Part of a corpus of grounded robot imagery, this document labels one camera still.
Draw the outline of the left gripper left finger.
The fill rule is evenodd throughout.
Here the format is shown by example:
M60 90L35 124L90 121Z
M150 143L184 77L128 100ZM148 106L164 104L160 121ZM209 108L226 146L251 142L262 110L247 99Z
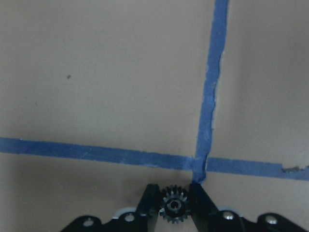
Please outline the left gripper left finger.
M148 184L136 208L122 209L107 223L85 215L74 219L63 232L153 232L158 218L160 189Z

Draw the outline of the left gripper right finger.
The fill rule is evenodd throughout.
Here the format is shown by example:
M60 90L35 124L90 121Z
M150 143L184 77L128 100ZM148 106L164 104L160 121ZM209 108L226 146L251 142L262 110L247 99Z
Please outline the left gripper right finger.
M265 213L252 222L232 210L219 210L200 184L189 186L191 217L199 232L304 232L291 220Z

